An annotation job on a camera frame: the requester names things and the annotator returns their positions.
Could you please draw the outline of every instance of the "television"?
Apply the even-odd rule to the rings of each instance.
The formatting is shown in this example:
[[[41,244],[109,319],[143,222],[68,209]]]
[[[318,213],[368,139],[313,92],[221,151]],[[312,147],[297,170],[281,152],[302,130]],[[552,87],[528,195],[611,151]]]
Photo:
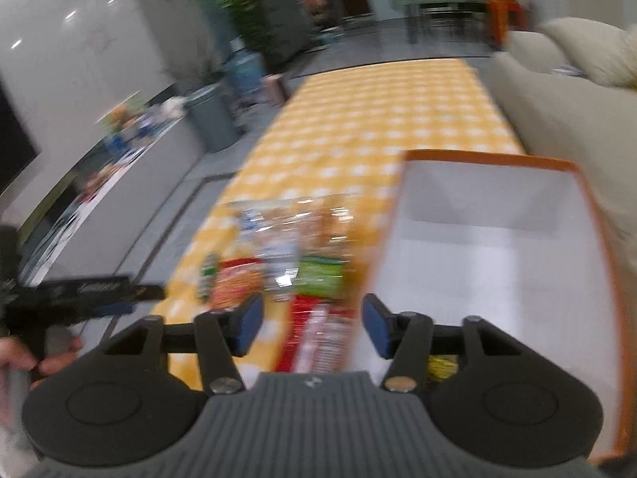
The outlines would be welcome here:
[[[0,82],[0,194],[37,156]]]

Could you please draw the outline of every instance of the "human hand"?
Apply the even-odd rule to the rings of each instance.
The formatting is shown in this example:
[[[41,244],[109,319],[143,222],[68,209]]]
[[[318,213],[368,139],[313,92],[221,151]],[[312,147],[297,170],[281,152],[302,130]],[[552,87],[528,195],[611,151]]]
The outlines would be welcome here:
[[[9,368],[16,370],[33,370],[36,366],[42,375],[52,375],[62,370],[77,359],[78,350],[82,348],[82,341],[74,338],[71,349],[58,356],[47,357],[37,363],[30,353],[17,338],[0,338],[0,425],[11,427],[13,425],[13,412],[9,398],[7,371]],[[42,379],[34,382],[31,389],[42,382]]]

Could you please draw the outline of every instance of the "cabinet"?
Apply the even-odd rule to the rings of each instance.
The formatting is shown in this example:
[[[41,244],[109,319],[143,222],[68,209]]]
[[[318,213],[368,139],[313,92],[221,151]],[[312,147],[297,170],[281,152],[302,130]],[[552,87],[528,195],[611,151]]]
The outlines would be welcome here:
[[[273,36],[268,64],[281,64],[311,43],[311,22],[297,0],[259,0]]]

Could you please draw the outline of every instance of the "white storage box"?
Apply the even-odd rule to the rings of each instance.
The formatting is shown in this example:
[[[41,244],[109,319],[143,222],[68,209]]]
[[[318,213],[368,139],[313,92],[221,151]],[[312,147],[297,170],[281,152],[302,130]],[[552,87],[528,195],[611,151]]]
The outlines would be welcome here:
[[[600,217],[574,164],[409,151],[378,255],[365,292],[438,324],[482,316],[599,396],[593,456],[625,445],[627,330]],[[360,329],[346,370],[370,370],[379,384],[388,366]]]

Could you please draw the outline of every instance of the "orange chair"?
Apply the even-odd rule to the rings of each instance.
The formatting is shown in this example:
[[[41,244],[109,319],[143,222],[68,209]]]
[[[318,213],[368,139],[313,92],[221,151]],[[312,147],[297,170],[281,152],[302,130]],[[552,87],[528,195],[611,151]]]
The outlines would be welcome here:
[[[526,9],[522,0],[487,0],[487,5],[491,19],[491,34],[498,48],[502,48],[512,25],[517,30],[528,30]]]

